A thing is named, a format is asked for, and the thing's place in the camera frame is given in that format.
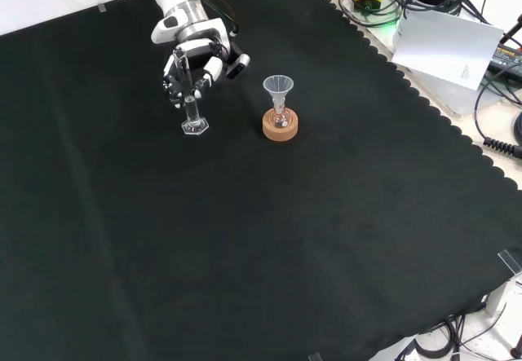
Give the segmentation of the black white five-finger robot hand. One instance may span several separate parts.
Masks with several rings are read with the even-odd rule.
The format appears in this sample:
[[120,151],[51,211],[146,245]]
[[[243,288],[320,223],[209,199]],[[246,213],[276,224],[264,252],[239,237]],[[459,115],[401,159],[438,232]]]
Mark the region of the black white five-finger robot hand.
[[188,59],[208,58],[212,66],[220,59],[219,68],[212,68],[209,74],[216,81],[231,54],[231,42],[221,19],[208,20],[205,16],[190,17],[182,10],[169,13],[156,24],[151,39],[154,44],[171,43],[173,50],[166,62],[163,73],[163,88],[168,100],[175,108],[184,102],[181,78],[175,72],[175,54],[184,51]]

